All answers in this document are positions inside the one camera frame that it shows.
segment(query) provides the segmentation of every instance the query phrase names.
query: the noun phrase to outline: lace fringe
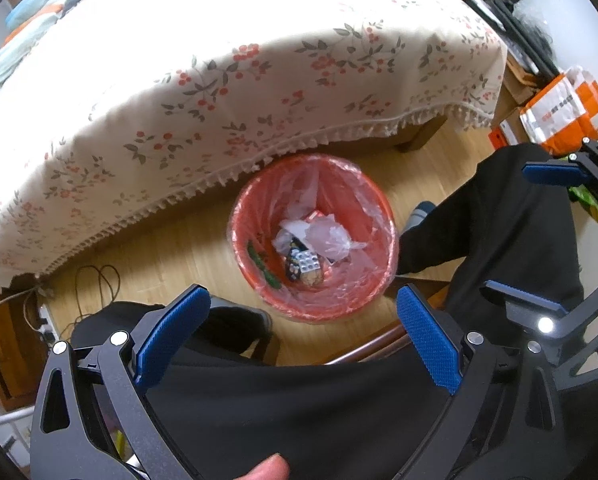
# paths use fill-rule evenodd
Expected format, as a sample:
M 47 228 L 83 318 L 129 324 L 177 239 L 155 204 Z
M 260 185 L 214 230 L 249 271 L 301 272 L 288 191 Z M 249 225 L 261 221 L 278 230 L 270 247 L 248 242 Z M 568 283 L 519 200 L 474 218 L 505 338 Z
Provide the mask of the lace fringe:
M 204 192 L 206 189 L 221 184 L 225 186 L 231 180 L 237 180 L 242 173 L 253 173 L 263 166 L 272 162 L 274 156 L 285 155 L 286 153 L 295 153 L 308 148 L 316 148 L 319 145 L 339 142 L 341 140 L 357 140 L 365 137 L 390 137 L 397 134 L 399 127 L 405 124 L 424 124 L 432 118 L 444 115 L 453 118 L 464 129 L 468 128 L 487 128 L 492 122 L 492 116 L 484 114 L 482 111 L 464 104 L 446 104 L 432 108 L 423 108 L 407 112 L 402 117 L 388 120 L 376 121 L 374 123 L 364 122 L 351 124 L 348 126 L 337 126 L 325 130 L 318 130 L 304 134 L 296 139 L 287 140 L 278 146 L 274 146 L 263 152 L 257 153 L 253 158 L 238 162 L 228 168 L 223 168 L 212 175 L 201 178 L 181 188 L 177 192 L 166 196 L 163 199 L 153 202 L 151 205 L 141 208 L 126 218 L 112 224 L 90 238 L 79 243 L 66 254 L 58 257 L 47 266 L 42 274 L 49 274 L 58 269 L 71 257 L 93 245 L 103 238 L 121 231 L 128 225 L 146 218 L 159 209 L 165 209 L 167 206 L 176 204 L 197 193 Z

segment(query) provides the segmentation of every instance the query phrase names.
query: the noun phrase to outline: trash can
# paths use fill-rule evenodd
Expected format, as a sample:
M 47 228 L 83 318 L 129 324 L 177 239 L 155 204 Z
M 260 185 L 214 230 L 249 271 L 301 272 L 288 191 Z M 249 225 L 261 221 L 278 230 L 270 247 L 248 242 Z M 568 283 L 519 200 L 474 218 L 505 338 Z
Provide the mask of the trash can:
M 362 248 L 334 264 L 323 281 L 292 281 L 272 241 L 284 219 L 311 212 L 334 215 Z M 228 223 L 228 238 L 246 280 L 266 303 L 289 318 L 325 322 L 359 311 L 394 277 L 398 239 L 388 199 L 349 160 L 320 153 L 283 158 L 243 188 Z

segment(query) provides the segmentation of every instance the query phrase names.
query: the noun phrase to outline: shoe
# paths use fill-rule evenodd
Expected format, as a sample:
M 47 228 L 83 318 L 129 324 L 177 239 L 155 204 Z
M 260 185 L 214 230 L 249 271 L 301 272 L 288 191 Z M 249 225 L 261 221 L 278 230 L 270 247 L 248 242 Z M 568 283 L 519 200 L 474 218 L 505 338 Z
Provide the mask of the shoe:
M 259 308 L 210 297 L 210 313 L 195 332 L 215 346 L 241 354 L 257 340 L 270 338 L 272 318 Z

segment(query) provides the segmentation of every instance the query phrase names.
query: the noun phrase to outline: finger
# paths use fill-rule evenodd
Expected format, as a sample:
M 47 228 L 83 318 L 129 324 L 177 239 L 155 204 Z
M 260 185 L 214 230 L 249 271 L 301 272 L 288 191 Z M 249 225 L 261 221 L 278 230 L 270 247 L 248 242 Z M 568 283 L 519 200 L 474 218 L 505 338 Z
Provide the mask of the finger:
M 279 453 L 266 458 L 255 469 L 246 476 L 241 476 L 235 480 L 288 480 L 290 476 L 290 467 Z

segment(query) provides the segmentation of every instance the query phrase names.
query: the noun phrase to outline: wooden floor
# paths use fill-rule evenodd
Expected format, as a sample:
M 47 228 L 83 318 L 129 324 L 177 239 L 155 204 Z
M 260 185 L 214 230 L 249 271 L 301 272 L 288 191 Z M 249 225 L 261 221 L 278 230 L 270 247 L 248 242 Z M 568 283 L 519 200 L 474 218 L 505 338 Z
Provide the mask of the wooden floor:
M 441 202 L 470 178 L 477 163 L 490 153 L 487 131 L 455 133 L 446 124 L 421 150 L 398 153 L 391 149 L 354 161 L 384 190 L 400 228 L 418 202 Z M 361 313 L 329 324 L 303 324 L 278 316 L 250 288 L 234 262 L 225 237 L 234 198 L 218 200 L 141 231 L 115 247 L 89 251 L 71 260 L 50 279 L 55 297 L 48 304 L 57 328 L 63 330 L 78 314 L 74 275 L 83 264 L 117 267 L 121 273 L 119 300 L 168 303 L 190 283 L 200 283 L 217 296 L 266 309 L 281 339 L 281 365 L 322 361 L 396 319 L 394 303 L 388 298 L 380 298 Z M 449 280 L 456 264 L 428 269 L 420 276 Z M 85 270 L 79 283 L 84 312 L 98 311 L 101 305 L 96 273 Z

